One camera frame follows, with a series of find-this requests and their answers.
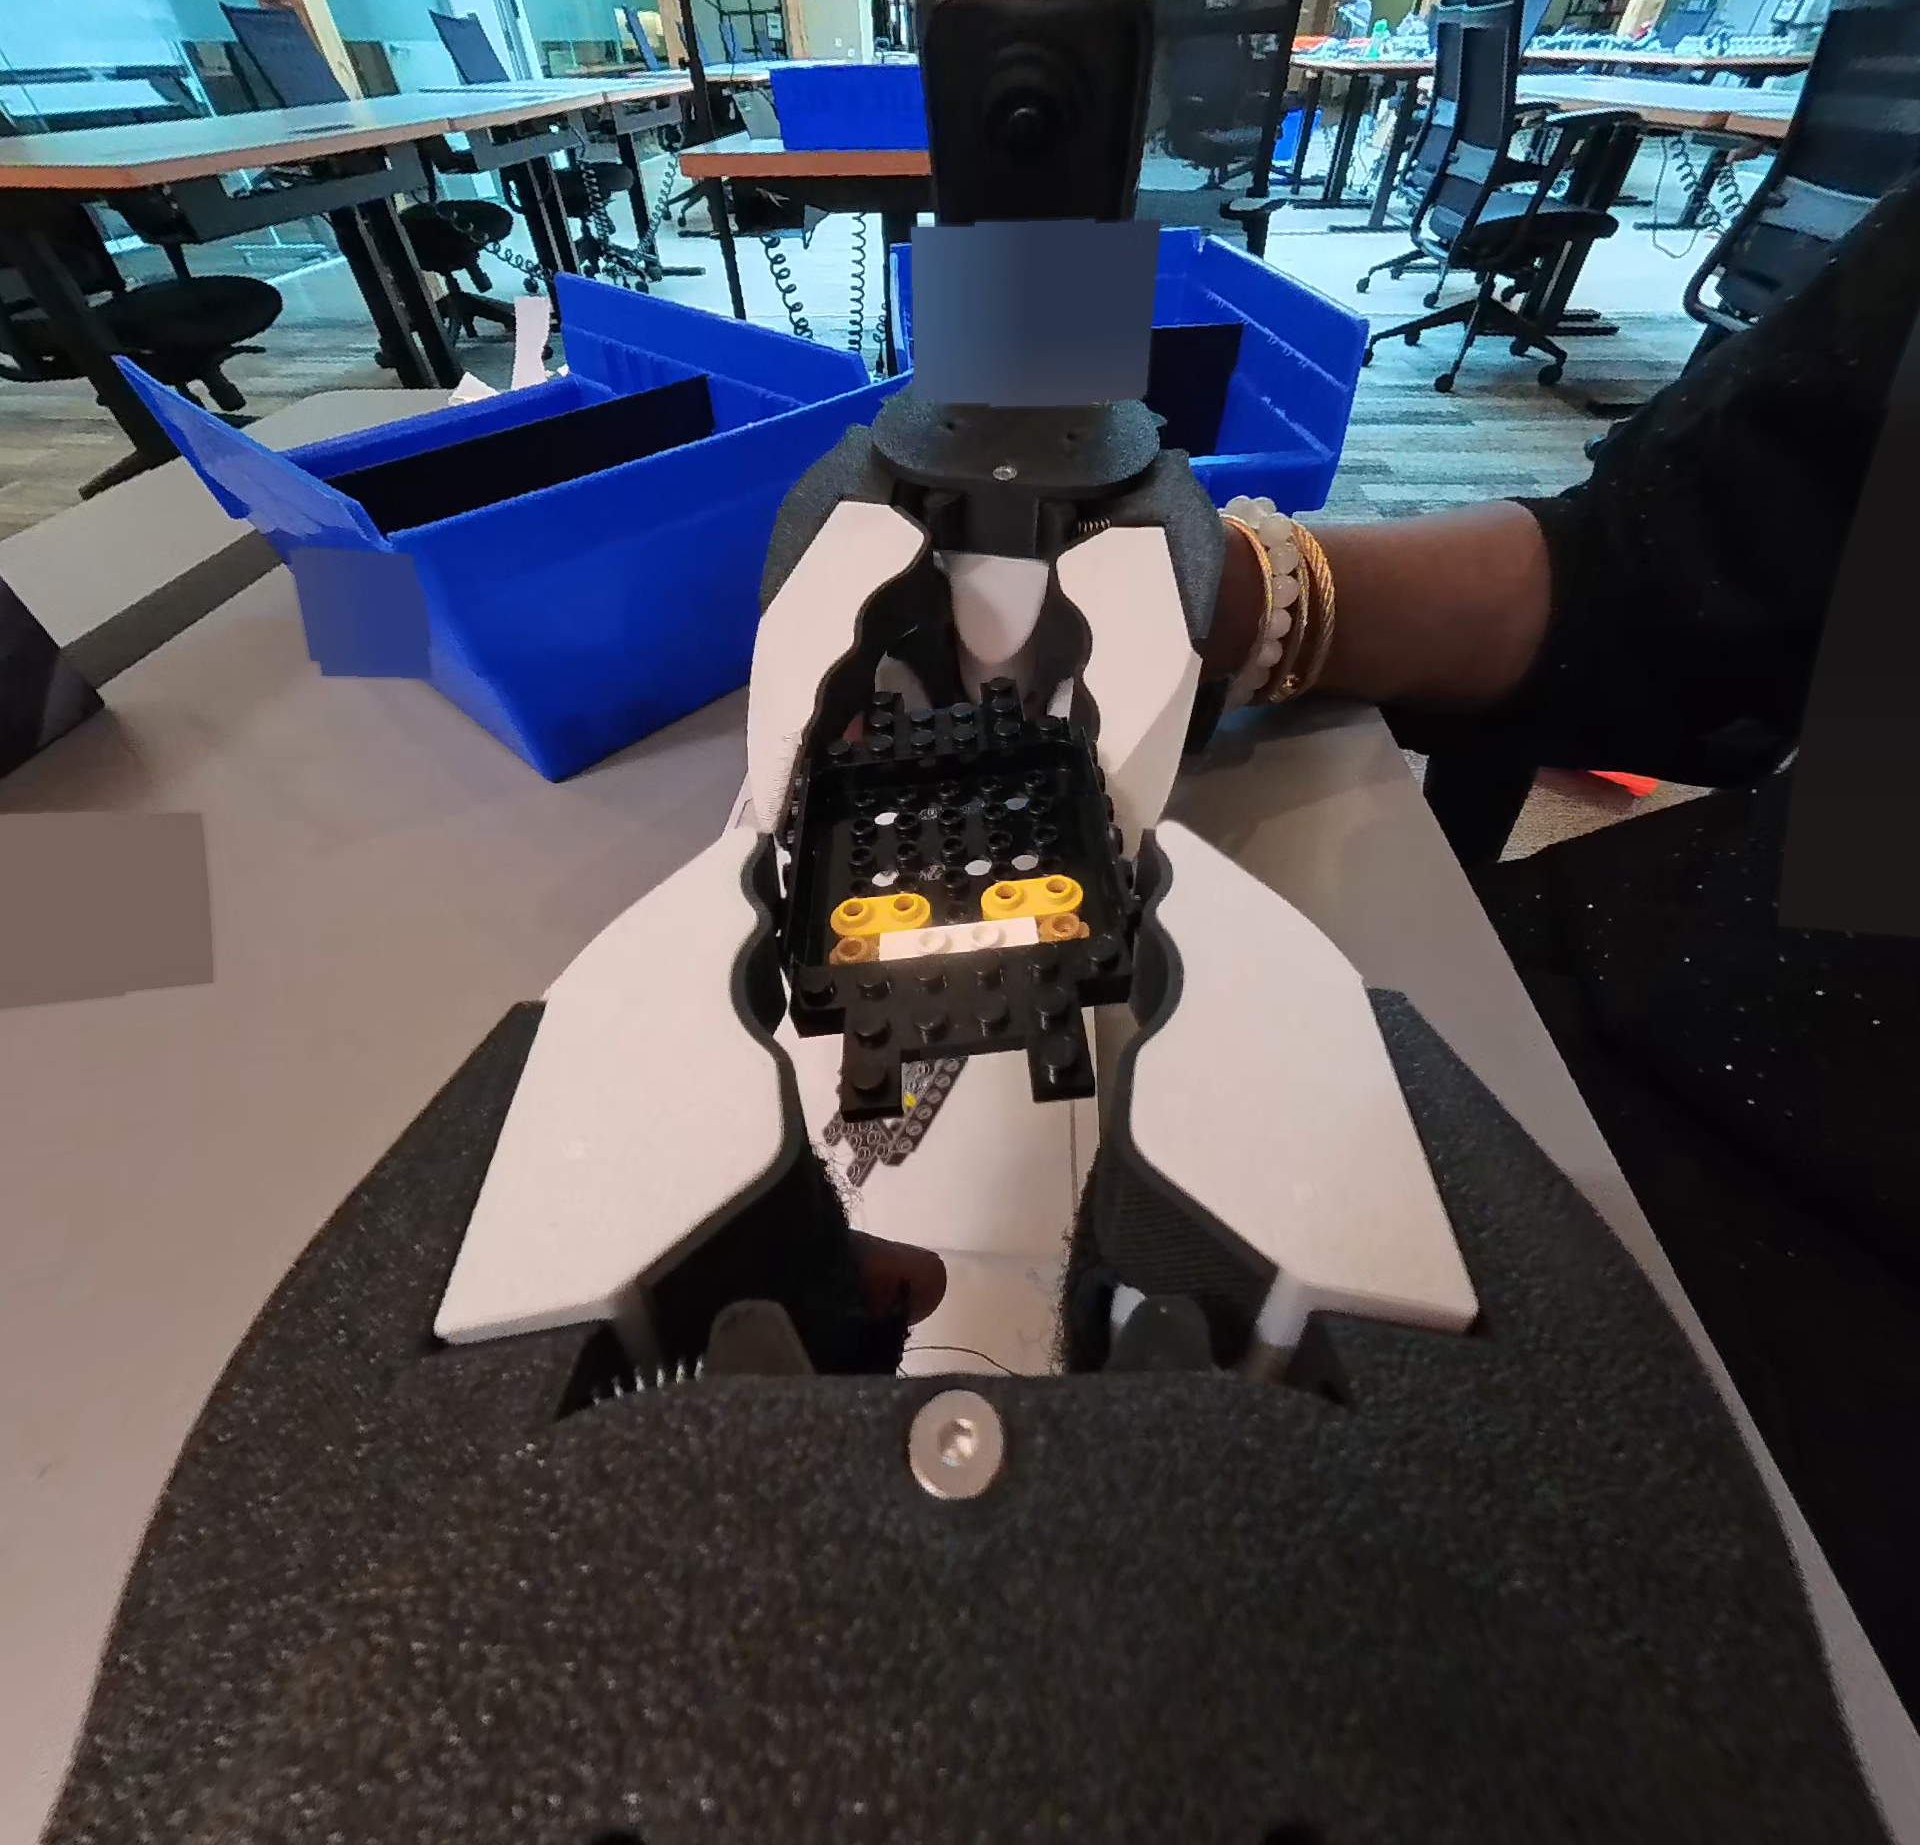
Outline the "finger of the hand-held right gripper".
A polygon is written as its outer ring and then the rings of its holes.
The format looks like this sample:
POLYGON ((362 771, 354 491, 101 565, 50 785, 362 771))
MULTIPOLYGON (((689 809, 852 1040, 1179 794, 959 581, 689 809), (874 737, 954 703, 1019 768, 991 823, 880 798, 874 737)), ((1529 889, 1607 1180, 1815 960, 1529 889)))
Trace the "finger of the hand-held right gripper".
POLYGON ((1092 703, 1121 834, 1141 838, 1171 794, 1200 678, 1166 531, 1103 529, 1060 558, 1055 581, 1092 649, 1075 682, 1044 691, 1048 714, 1065 720, 1073 703, 1092 703))
POLYGON ((925 546, 925 531, 903 513, 837 502, 760 615, 747 679, 747 801, 756 833, 781 833, 795 771, 858 730, 876 664, 876 651, 858 645, 860 612, 925 546))

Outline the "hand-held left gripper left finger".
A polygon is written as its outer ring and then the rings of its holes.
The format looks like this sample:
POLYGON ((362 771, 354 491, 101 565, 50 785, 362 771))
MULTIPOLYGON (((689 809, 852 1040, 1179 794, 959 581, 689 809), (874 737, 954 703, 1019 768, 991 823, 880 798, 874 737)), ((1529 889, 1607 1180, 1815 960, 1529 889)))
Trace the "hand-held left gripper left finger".
POLYGON ((794 1078, 742 997, 764 935, 727 829, 550 985, 434 1334, 483 1344, 624 1321, 694 1234, 778 1171, 794 1078))

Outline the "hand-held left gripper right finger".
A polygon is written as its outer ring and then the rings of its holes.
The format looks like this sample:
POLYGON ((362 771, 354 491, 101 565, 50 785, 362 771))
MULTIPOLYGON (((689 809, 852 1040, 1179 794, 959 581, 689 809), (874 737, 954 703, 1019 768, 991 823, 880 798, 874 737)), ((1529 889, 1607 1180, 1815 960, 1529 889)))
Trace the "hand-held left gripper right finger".
POLYGON ((1273 1375, 1314 1316, 1468 1334, 1475 1290, 1356 967, 1192 829, 1141 850, 1134 1040, 1100 1107, 1096 1256, 1273 1375))

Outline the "black toy brick model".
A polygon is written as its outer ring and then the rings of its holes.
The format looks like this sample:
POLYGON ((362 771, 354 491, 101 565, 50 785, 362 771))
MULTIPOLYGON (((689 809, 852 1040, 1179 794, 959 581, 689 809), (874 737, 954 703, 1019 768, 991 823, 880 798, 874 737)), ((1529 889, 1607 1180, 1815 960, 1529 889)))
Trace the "black toy brick model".
POLYGON ((837 1036, 837 1114, 910 1112, 919 1066, 1019 1052, 1033 1100, 1096 1089, 1083 1014, 1131 995, 1141 901, 1082 725, 876 692, 795 780, 781 963, 800 1036, 837 1036))

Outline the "person's right forearm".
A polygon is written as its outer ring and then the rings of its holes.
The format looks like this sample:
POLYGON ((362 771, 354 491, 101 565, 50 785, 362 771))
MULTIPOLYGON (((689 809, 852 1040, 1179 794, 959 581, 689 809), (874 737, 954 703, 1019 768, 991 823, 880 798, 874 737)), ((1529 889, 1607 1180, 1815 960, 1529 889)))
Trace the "person's right forearm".
POLYGON ((1737 788, 1801 737, 1894 367, 1706 367, 1553 500, 1323 529, 1323 691, 1429 751, 1737 788))

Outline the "person's left hand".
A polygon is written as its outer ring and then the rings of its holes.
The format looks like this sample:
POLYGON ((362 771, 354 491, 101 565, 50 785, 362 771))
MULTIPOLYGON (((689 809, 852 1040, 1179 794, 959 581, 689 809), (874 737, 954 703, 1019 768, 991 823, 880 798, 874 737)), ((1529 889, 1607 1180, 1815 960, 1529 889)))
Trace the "person's left hand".
POLYGON ((910 1332, 942 1304, 947 1274, 934 1250, 852 1234, 852 1256, 860 1275, 864 1312, 874 1321, 910 1332))

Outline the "gold bangles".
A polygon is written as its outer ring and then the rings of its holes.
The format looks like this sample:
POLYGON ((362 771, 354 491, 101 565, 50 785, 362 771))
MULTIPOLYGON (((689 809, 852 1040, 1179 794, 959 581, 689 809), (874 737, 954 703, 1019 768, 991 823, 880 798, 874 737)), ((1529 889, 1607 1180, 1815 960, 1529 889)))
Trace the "gold bangles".
POLYGON ((1277 612, 1289 612, 1282 660, 1267 682, 1267 700, 1293 703, 1312 692, 1323 678, 1338 628, 1338 591, 1327 555, 1312 531, 1284 516, 1269 517, 1267 531, 1277 612))

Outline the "black office chair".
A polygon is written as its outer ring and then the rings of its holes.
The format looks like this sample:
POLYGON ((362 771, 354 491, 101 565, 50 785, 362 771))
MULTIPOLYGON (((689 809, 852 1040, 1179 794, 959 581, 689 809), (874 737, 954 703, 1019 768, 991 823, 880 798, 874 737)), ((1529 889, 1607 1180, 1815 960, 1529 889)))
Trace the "black office chair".
MULTIPOLYGON (((347 86, 334 76, 315 35, 291 6, 220 6, 253 69, 271 89, 283 107, 351 104, 347 86)), ((483 251, 511 233, 511 215, 493 201, 427 201, 404 204, 399 224, 414 245, 422 273, 444 278, 444 320, 461 335, 475 335, 479 320, 514 324, 514 307, 485 297, 493 290, 483 270, 483 251)))
POLYGON ((1300 0, 1160 0, 1137 212, 1263 256, 1300 0))
POLYGON ((1787 135, 1742 218, 1694 273, 1694 362, 1746 335, 1917 172, 1917 0, 1830 0, 1787 135))
MULTIPOLYGON (((225 379, 231 356, 253 354, 283 314, 274 284, 253 277, 174 277, 125 284, 93 218, 71 204, 50 229, 54 256, 79 293, 151 379, 192 396, 202 386, 223 414, 247 408, 225 379)), ((79 379, 80 369, 54 337, 44 310, 2 245, 2 379, 18 386, 79 379)))
POLYGON ((1411 218, 1411 252, 1434 263, 1442 277, 1475 278, 1475 295, 1455 307, 1429 307, 1415 320, 1382 326, 1369 337, 1363 362, 1387 341, 1409 347, 1421 335, 1460 324, 1462 350, 1475 337, 1503 337, 1516 356, 1543 356, 1541 386, 1557 386, 1566 350, 1547 326, 1505 300, 1498 281, 1551 270, 1566 251, 1585 251, 1617 233, 1612 194, 1585 192, 1557 197, 1557 181, 1574 169, 1590 140, 1610 143, 1618 129, 1639 129, 1631 112, 1559 112, 1543 121, 1551 151, 1519 158, 1519 17, 1522 0, 1455 0, 1437 6, 1437 71, 1429 135, 1443 134, 1429 188, 1411 218))

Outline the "small blue plastic bin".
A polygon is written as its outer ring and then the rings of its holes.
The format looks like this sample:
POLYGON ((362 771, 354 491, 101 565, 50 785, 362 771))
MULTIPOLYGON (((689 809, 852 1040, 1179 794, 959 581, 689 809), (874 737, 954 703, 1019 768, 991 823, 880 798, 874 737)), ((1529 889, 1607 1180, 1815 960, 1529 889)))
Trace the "small blue plastic bin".
POLYGON ((787 151, 921 151, 921 69, 903 61, 781 61, 770 102, 787 151))

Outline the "large blue plastic bin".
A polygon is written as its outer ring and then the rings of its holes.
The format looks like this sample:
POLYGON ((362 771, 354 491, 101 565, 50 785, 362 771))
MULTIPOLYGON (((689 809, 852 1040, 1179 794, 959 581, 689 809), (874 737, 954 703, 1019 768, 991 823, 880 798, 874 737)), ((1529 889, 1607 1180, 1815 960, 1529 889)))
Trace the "large blue plastic bin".
POLYGON ((747 679, 787 488, 892 386, 557 278, 567 377, 297 451, 120 374, 288 565, 324 675, 419 678, 564 780, 747 679))
POLYGON ((931 386, 886 406, 876 461, 964 491, 967 534, 1055 558, 1169 452, 1169 502, 1314 513, 1347 437, 1363 320, 1211 233, 1143 219, 916 227, 892 245, 892 347, 931 386))

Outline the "wood-edged office desk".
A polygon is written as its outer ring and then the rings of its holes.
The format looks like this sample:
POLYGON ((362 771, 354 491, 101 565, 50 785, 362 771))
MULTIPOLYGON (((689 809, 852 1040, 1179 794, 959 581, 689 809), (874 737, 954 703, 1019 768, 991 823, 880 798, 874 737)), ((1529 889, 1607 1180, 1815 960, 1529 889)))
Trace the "wood-edged office desk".
POLYGON ((116 369, 120 341, 57 265, 57 219, 122 192, 161 192, 192 244, 326 218, 399 379, 409 389, 449 391, 462 367, 401 233, 394 197, 424 192, 431 169, 504 172, 534 201, 540 270, 573 273, 577 256, 540 158, 587 143, 573 113, 590 104, 603 104, 593 81, 511 81, 2 140, 2 256, 131 446, 88 479, 80 496, 93 500, 166 465, 179 451, 116 369))
POLYGON ((1706 167, 1688 181, 1688 204, 1674 227, 1726 227, 1737 212, 1718 204, 1737 158, 1778 150, 1797 113, 1801 89, 1717 89, 1668 77, 1522 76, 1525 104, 1559 112, 1629 112, 1645 135, 1689 135, 1706 145, 1706 167))
POLYGON ((886 245, 905 244, 916 218, 931 215, 925 151, 787 150, 781 140, 723 135, 682 145, 676 169, 685 181, 706 188, 734 320, 747 319, 747 304, 739 277, 727 185, 775 188, 825 215, 876 215, 886 245))

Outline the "person's lap in black clothing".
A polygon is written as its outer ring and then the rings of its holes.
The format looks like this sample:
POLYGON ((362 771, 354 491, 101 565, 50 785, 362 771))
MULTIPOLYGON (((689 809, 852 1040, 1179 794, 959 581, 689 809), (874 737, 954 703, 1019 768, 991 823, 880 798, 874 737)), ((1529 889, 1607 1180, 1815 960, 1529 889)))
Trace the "person's lap in black clothing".
POLYGON ((1787 777, 1474 870, 1917 1712, 1917 943, 1781 926, 1787 777))

